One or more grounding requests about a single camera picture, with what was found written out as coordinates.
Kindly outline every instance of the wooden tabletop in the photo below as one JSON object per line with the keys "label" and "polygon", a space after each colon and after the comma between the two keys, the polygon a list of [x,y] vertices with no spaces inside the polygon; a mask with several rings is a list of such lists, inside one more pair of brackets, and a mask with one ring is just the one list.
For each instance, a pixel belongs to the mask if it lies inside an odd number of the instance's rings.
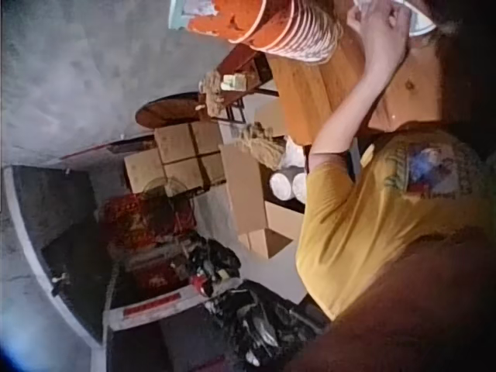
{"label": "wooden tabletop", "polygon": [[[360,39],[346,26],[346,14],[353,0],[336,0],[335,4],[332,0],[320,2],[337,15],[344,28],[343,38],[331,60],[326,64],[308,65],[267,55],[288,132],[300,145],[312,143],[324,121],[359,81],[364,67]],[[410,49],[361,133],[370,133],[371,129],[391,132],[410,122],[441,120],[441,63],[436,41],[430,39],[429,42],[415,40],[415,48]]]}

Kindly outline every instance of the yellow t-shirt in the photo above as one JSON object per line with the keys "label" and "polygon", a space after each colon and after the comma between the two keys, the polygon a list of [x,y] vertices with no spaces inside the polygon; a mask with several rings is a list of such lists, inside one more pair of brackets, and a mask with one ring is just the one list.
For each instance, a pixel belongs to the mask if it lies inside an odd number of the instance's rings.
{"label": "yellow t-shirt", "polygon": [[467,145],[442,131],[405,133],[375,152],[364,154],[356,184],[333,163],[307,179],[297,268],[331,319],[418,238],[466,226],[490,232],[483,164]]}

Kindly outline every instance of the stack of orange bowls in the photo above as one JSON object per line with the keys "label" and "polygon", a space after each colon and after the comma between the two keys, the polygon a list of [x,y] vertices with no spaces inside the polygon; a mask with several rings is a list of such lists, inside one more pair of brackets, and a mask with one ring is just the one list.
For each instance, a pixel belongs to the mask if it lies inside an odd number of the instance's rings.
{"label": "stack of orange bowls", "polygon": [[339,23],[307,0],[212,0],[212,5],[216,14],[194,17],[189,30],[304,62],[325,63],[341,32]]}

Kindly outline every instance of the hand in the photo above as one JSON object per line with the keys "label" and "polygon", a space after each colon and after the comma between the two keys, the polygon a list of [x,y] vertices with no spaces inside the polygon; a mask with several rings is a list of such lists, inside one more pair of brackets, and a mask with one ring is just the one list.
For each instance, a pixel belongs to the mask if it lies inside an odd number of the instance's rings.
{"label": "hand", "polygon": [[348,12],[348,25],[357,31],[365,49],[365,75],[386,88],[406,54],[411,11],[391,0],[364,2]]}

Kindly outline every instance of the stack of cardboard boxes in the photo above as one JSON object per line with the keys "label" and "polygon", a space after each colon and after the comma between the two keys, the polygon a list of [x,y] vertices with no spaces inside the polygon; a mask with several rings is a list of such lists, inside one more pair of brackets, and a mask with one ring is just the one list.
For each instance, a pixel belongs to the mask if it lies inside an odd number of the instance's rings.
{"label": "stack of cardboard boxes", "polygon": [[134,193],[174,179],[184,191],[205,188],[225,180],[217,122],[193,122],[155,130],[157,148],[125,159]]}
{"label": "stack of cardboard boxes", "polygon": [[[272,128],[274,136],[286,134],[277,101],[257,110],[255,121]],[[157,149],[126,158],[133,192],[161,177],[173,177],[188,190],[226,180],[239,241],[248,250],[268,259],[299,238],[303,205],[276,200],[269,190],[270,170],[237,145],[222,145],[217,123],[160,128],[155,140]]]}

